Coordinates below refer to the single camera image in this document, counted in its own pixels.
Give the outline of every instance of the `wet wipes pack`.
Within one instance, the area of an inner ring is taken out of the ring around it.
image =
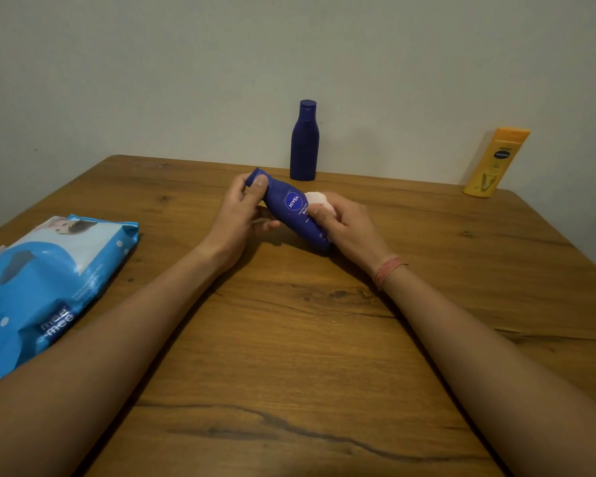
[[[137,223],[52,217],[0,253],[0,378],[68,331],[138,232]]]

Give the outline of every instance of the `wooden table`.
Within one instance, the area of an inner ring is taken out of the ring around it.
[[[140,223],[136,252],[81,326],[194,247],[233,176],[251,169],[111,157],[0,228],[0,244],[71,212]],[[447,184],[335,174],[297,185],[369,206],[414,272],[596,399],[596,267],[514,193],[485,200]],[[369,283],[288,230],[252,244],[81,472],[500,475]]]

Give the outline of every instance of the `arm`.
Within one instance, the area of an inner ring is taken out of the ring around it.
[[[369,275],[393,253],[365,207],[310,214]],[[517,476],[596,475],[596,402],[400,266],[384,281],[469,416]]]
[[[238,261],[246,237],[279,226],[252,224],[262,176],[239,176],[203,242],[178,263],[46,352],[0,380],[0,477],[68,475],[128,398],[199,295]]]

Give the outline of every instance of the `left hand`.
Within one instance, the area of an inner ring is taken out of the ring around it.
[[[243,254],[248,237],[280,227],[280,221],[270,210],[259,206],[267,191],[267,176],[258,176],[252,187],[246,187],[247,176],[249,174],[241,174],[232,181],[208,235],[199,245],[199,248],[218,258],[221,272],[236,264]],[[257,219],[269,221],[254,223]]]

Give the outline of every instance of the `navy blue bottle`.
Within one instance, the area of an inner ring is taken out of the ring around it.
[[[259,174],[267,176],[270,182],[262,200],[265,201],[271,214],[303,239],[306,239],[319,252],[326,252],[330,245],[329,240],[326,238],[326,231],[321,229],[316,221],[307,214],[309,203],[305,195],[293,185],[274,179],[259,168],[254,169],[254,172],[249,175],[245,185],[248,187],[252,185]]]
[[[292,132],[292,154],[289,162],[289,177],[294,181],[313,181],[316,178],[319,143],[316,102],[301,100],[300,114]]]

